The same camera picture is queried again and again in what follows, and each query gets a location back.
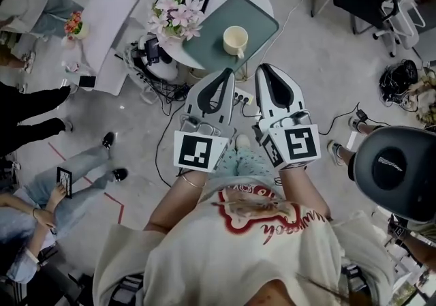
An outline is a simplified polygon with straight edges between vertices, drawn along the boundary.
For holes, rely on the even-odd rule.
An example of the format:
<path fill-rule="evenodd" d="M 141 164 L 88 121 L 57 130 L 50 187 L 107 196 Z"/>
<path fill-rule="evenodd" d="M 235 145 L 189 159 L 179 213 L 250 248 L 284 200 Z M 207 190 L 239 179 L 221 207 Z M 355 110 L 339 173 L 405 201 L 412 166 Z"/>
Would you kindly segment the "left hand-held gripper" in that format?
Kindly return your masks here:
<path fill-rule="evenodd" d="M 187 112 L 209 114 L 219 123 L 182 114 L 181 128 L 174 133 L 175 166 L 202 172 L 217 170 L 236 134 L 236 129 L 229 125 L 234 90 L 235 75 L 230 68 L 208 74 L 190 88 Z"/>

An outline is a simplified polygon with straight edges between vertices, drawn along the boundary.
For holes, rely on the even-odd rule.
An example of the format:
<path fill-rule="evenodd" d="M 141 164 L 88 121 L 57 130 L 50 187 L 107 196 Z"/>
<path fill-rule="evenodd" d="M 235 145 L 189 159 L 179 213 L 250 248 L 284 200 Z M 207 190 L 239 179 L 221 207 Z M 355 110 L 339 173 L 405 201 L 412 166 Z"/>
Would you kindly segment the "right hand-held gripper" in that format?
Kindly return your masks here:
<path fill-rule="evenodd" d="M 321 158 L 318 126 L 311 122 L 300 86 L 283 70 L 263 63 L 255 72 L 260 119 L 252 129 L 275 170 L 300 168 Z M 279 120 L 280 114 L 292 114 Z M 266 124 L 266 119 L 276 121 Z"/>

